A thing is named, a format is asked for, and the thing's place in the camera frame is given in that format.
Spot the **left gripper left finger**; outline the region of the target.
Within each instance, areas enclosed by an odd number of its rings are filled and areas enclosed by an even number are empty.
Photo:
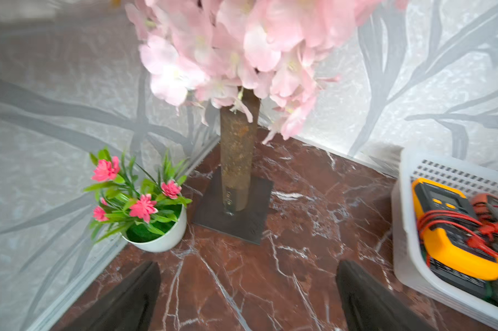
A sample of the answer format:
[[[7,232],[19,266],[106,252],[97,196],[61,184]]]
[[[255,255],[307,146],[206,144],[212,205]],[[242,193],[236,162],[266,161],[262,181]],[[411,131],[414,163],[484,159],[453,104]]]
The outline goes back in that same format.
[[[64,329],[148,330],[160,285],[158,263],[147,261]]]

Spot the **small yellow multimeter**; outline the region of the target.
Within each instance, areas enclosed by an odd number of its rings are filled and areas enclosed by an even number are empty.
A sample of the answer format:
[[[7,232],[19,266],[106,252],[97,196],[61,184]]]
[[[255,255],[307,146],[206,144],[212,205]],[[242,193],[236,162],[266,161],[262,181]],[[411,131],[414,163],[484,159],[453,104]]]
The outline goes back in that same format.
[[[479,233],[471,199],[461,191],[419,178],[411,186],[416,228],[425,252],[436,261],[483,281],[498,279],[498,236]]]

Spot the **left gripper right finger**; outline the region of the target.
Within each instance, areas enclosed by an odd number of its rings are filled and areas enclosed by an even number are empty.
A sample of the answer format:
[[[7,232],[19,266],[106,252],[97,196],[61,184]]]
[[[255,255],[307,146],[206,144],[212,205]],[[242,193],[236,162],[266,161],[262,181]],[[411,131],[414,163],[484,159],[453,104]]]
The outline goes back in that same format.
[[[349,330],[433,330],[354,261],[341,261],[336,283]]]

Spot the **orange multimeter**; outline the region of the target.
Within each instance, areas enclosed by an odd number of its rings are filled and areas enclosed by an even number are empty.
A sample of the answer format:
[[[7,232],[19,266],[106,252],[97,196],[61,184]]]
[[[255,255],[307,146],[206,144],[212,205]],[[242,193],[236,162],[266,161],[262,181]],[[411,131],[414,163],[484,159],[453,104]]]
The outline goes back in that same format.
[[[498,197],[488,193],[477,194],[471,201],[477,220],[483,225],[479,233],[492,240],[498,236]]]

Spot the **green multimeter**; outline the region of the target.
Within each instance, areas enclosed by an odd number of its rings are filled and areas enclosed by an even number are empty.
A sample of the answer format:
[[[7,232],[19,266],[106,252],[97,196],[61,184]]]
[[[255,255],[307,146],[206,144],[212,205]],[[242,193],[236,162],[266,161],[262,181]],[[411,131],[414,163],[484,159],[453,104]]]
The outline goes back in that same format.
[[[436,261],[425,252],[424,248],[422,248],[422,257],[429,269],[444,282],[498,307],[498,279],[483,281],[467,276]]]

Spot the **white perforated plastic basket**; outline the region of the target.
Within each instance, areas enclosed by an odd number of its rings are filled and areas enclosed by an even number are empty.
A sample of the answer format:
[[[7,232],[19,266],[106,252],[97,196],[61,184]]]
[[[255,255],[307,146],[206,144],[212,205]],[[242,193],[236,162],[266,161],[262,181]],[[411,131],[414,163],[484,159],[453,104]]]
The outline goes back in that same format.
[[[393,265],[404,285],[498,330],[498,307],[460,290],[433,274],[422,257],[411,184],[424,177],[460,190],[468,197],[498,197],[498,171],[416,148],[400,154],[399,177],[392,190]]]

